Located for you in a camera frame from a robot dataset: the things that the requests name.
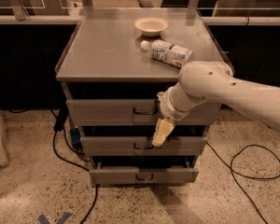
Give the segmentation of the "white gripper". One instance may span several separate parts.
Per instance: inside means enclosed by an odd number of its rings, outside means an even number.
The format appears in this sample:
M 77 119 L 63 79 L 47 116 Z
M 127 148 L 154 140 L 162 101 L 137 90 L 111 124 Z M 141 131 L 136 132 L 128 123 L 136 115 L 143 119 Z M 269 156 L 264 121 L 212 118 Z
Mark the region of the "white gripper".
M 158 119 L 156 123 L 152 145 L 160 147 L 175 128 L 174 121 L 184 119 L 193 108 L 203 104 L 205 100 L 186 94 L 179 83 L 167 91 L 159 91 L 157 97 L 164 119 Z

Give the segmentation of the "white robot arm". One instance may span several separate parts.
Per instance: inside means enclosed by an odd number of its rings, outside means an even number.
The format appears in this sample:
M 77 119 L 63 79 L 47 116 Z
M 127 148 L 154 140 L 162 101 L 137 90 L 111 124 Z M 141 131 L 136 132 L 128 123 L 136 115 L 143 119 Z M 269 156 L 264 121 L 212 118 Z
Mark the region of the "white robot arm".
M 235 78 L 226 63 L 186 63 L 178 82 L 158 98 L 162 117 L 152 139 L 155 147 L 164 143 L 180 120 L 205 103 L 224 104 L 280 132 L 280 87 Z

